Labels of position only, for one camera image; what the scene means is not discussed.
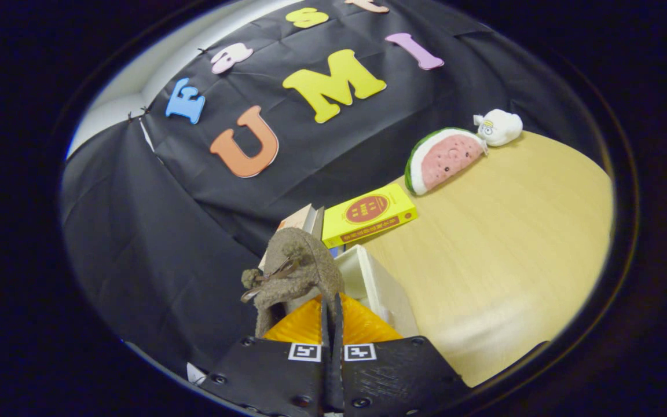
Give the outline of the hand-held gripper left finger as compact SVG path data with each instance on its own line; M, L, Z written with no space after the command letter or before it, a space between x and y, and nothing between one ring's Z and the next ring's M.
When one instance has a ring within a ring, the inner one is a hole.
M325 301L311 318L320 325L317 343L241 338L207 373L200 388L249 414L325 415L331 361Z

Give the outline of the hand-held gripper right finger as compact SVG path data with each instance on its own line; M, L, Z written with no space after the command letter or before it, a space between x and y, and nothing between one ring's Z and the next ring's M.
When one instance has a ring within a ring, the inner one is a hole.
M345 340L371 314L339 293L332 305L332 410L344 416L432 416L473 390L422 336L363 342Z

